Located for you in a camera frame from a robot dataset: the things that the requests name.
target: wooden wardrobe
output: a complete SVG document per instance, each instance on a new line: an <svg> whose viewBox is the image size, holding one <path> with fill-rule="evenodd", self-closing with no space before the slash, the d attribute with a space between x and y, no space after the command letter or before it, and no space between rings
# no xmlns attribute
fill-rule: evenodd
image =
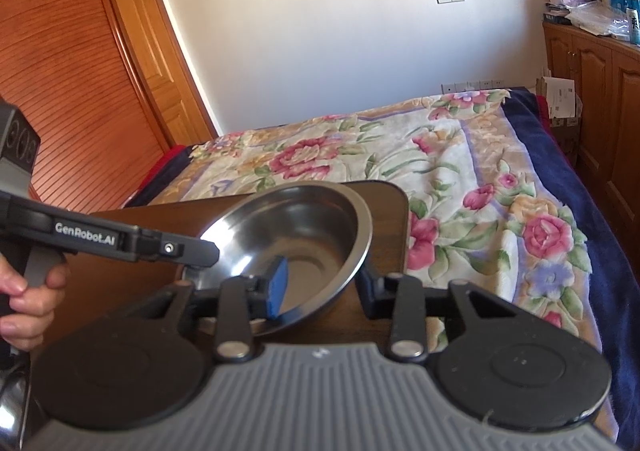
<svg viewBox="0 0 640 451"><path fill-rule="evenodd" d="M0 94L42 138L33 187L82 212L114 209L175 144L116 0L0 0Z"/></svg>

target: finger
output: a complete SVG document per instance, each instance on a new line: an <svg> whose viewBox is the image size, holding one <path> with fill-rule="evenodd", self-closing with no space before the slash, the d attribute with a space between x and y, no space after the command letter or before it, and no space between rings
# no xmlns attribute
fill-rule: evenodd
<svg viewBox="0 0 640 451"><path fill-rule="evenodd" d="M0 293L20 295L27 288L27 280L14 271L6 258L0 254Z"/></svg>
<svg viewBox="0 0 640 451"><path fill-rule="evenodd" d="M42 317L10 314L0 318L0 335L7 340L30 339L41 336L52 321L53 312Z"/></svg>
<svg viewBox="0 0 640 451"><path fill-rule="evenodd" d="M30 352L36 346L42 344L44 340L44 336L37 336L32 338L24 338L24 339L7 339L6 341L14 348L18 350L22 350L23 352Z"/></svg>
<svg viewBox="0 0 640 451"><path fill-rule="evenodd" d="M49 288L65 288L66 280L69 279L70 274L71 268L68 263L61 263L49 271L45 283Z"/></svg>
<svg viewBox="0 0 640 451"><path fill-rule="evenodd" d="M64 299L64 290L55 290L46 285L28 288L21 296L9 300L9 306L16 312L30 316L44 316L51 312Z"/></svg>

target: bed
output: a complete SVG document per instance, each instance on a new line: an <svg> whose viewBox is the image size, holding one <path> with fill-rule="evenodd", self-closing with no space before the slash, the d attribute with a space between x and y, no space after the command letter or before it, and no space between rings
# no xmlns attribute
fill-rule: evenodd
<svg viewBox="0 0 640 451"><path fill-rule="evenodd" d="M410 202L408 272L436 287L472 280L601 349L613 382L596 424L635 449L640 290L543 126L533 94L491 90L235 132L178 150L128 206L296 180L393 182Z"/></svg>

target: cardboard box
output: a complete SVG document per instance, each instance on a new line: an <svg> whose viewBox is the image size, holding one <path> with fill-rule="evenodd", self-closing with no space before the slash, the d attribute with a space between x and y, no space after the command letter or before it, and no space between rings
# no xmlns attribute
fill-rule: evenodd
<svg viewBox="0 0 640 451"><path fill-rule="evenodd" d="M538 79L536 84L536 93L545 97L547 102L552 95L548 95L548 85L546 84L546 78ZM569 160L572 166L578 160L578 149L580 146L580 126L582 123L582 101L578 94L575 94L575 116L568 118L551 118L551 134L558 142L562 153Z"/></svg>

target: wooden door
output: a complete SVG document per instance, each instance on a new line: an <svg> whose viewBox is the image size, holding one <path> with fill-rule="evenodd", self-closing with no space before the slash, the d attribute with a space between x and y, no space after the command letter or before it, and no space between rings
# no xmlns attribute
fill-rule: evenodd
<svg viewBox="0 0 640 451"><path fill-rule="evenodd" d="M571 71L571 34L545 29L545 39L546 58L551 74L561 79L573 79Z"/></svg>
<svg viewBox="0 0 640 451"><path fill-rule="evenodd" d="M606 190L623 224L634 231L640 213L640 63L613 52L613 73L613 102L620 118L615 117L618 134Z"/></svg>
<svg viewBox="0 0 640 451"><path fill-rule="evenodd" d="M604 183L616 125L611 106L611 50L580 37L573 38L573 50L575 91L584 104L578 156L591 176Z"/></svg>
<svg viewBox="0 0 640 451"><path fill-rule="evenodd" d="M116 0L162 118L177 144L217 137L162 0Z"/></svg>

